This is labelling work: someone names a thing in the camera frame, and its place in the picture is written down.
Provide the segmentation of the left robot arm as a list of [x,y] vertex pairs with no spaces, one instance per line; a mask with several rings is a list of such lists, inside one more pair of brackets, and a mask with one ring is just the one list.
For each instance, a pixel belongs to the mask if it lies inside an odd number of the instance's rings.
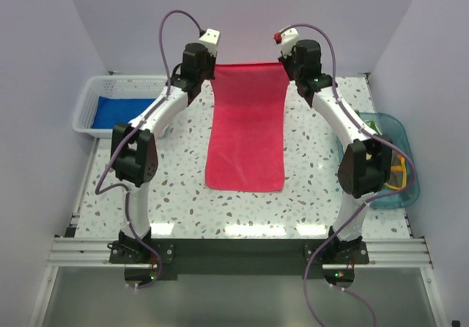
[[158,170],[156,139],[198,96],[204,81],[215,78],[217,53],[216,43],[199,40],[187,44],[182,62],[154,102],[133,120],[114,126],[109,167],[125,189],[125,208],[118,240],[108,245],[110,262],[158,261],[148,216],[149,185]]

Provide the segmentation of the pink towel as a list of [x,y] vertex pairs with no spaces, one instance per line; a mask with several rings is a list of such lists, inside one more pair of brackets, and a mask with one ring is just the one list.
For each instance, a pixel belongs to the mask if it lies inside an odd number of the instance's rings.
[[284,114],[289,79],[279,63],[217,65],[205,183],[223,191],[284,187]]

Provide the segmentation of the teal plastic tub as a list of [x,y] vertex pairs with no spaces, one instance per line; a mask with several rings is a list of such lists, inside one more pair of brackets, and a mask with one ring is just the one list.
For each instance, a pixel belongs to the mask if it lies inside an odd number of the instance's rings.
[[353,212],[371,199],[375,210],[395,210],[413,204],[419,184],[407,134],[388,114],[335,116],[330,122],[337,135],[340,162],[338,181],[342,189],[341,210]]

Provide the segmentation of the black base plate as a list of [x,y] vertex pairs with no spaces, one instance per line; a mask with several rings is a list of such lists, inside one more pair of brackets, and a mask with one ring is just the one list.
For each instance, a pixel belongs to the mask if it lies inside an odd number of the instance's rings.
[[338,269],[369,263],[365,242],[320,239],[162,239],[143,244],[125,236],[107,245],[109,262],[124,266],[127,282],[175,280],[180,275],[307,276],[320,279],[327,266]]

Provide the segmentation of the yellow green patterned towel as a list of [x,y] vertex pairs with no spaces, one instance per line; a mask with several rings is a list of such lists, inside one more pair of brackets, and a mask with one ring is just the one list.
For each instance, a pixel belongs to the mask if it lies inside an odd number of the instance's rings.
[[[393,117],[370,114],[364,118],[364,122],[375,131],[378,136],[386,134],[391,141],[405,153],[406,135],[401,123]],[[389,191],[398,191],[407,185],[407,163],[405,158],[396,151],[392,152],[391,173],[387,183],[383,186]]]

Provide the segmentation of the white plastic basket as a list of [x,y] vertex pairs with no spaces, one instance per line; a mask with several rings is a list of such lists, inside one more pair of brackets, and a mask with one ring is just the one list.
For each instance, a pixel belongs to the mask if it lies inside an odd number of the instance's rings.
[[118,122],[142,113],[166,90],[166,77],[107,75],[90,78],[78,99],[73,129],[99,139],[111,138]]

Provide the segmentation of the aluminium rail frame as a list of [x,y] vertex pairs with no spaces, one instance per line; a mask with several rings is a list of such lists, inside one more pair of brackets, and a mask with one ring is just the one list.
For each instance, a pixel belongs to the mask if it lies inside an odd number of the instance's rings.
[[[287,229],[275,224],[234,224],[227,225],[214,238],[173,238],[171,236],[155,234],[152,238],[162,239],[320,239],[322,244],[327,240],[329,229],[325,225],[300,223],[295,228],[299,236],[287,237]],[[110,251],[107,245],[116,240],[109,238],[77,238],[74,227],[67,228],[64,237],[56,236],[48,255],[46,272],[51,280],[56,279],[59,268],[77,267],[115,267],[109,262]],[[327,266],[326,273],[321,279],[331,277],[333,273],[352,274],[359,268],[385,269],[419,269],[424,280],[424,292],[429,301],[433,318],[437,326],[449,326],[449,321],[443,308],[442,301],[437,295],[437,288],[432,283],[432,261],[428,245],[424,238],[368,238],[365,242],[369,263],[354,265],[351,268],[338,269]]]

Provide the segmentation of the blue folded towel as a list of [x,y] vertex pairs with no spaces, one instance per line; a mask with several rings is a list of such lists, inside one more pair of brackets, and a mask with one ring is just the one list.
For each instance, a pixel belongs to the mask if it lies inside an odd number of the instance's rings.
[[117,123],[128,122],[145,111],[154,98],[99,97],[92,123],[93,129],[112,129]]

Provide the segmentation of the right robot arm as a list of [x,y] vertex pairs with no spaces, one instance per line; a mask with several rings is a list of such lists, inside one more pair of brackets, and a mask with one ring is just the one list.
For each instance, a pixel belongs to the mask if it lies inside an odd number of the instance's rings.
[[332,128],[344,151],[337,177],[341,207],[317,257],[344,262],[360,251],[367,200],[382,190],[391,176],[391,138],[375,140],[377,132],[363,122],[339,93],[334,77],[323,73],[320,44],[297,35],[280,35],[279,57],[298,94]]

